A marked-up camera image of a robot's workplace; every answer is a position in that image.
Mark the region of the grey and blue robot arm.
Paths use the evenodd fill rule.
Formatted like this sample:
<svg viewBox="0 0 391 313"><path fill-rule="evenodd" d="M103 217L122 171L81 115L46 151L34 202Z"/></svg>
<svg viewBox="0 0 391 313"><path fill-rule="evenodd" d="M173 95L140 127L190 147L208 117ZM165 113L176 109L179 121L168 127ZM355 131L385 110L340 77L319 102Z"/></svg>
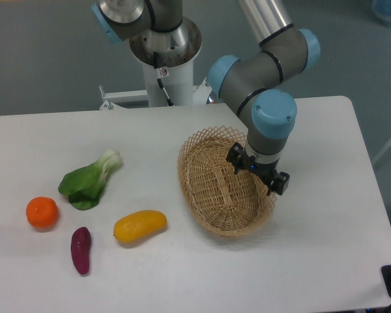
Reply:
<svg viewBox="0 0 391 313"><path fill-rule="evenodd" d="M270 192L283 194L289 175L276 169L295 125L297 105L278 86L310 68L321 49L317 37L297 29L281 1L239 3L259 45L245 60L219 58L206 82L248 129L245 145L227 154L236 171L255 174ZM98 1L91 8L113 43L128 42L141 63L149 106L193 103L193 62L202 38L182 13L181 1Z"/></svg>

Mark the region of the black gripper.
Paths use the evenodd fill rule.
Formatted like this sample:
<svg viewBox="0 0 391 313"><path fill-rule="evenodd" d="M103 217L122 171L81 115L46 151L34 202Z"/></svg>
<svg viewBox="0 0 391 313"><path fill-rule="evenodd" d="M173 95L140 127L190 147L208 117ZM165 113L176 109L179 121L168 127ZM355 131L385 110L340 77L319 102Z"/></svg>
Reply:
<svg viewBox="0 0 391 313"><path fill-rule="evenodd" d="M234 174L246 170L258 176L268 186L268 195L276 193L282 196L289 185L290 175L283 171L276 171L278 159L271 163L257 162L254 156L247 155L243 146L238 142L232 145L225 159L232 164Z"/></svg>

